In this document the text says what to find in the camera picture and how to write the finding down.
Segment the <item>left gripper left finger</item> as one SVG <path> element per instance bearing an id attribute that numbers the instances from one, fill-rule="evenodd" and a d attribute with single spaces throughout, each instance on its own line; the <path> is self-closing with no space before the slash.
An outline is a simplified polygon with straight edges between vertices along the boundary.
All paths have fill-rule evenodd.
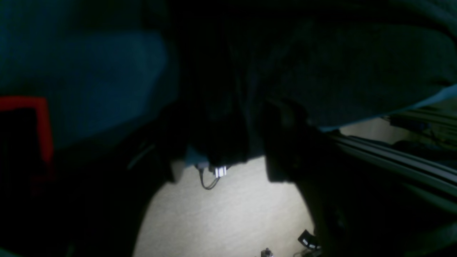
<path id="1" fill-rule="evenodd" d="M 130 257 L 152 197 L 180 178 L 186 122 L 155 120 L 37 195 L 1 204 L 1 251 L 21 257 Z"/>

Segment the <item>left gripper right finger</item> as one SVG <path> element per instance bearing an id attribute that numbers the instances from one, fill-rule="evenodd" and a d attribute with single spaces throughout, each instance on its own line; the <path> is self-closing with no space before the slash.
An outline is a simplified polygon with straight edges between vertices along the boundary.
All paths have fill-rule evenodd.
<path id="1" fill-rule="evenodd" d="M 309 124 L 291 101 L 264 104 L 268 179 L 294 183 L 323 257 L 455 257 L 456 171 Z"/>

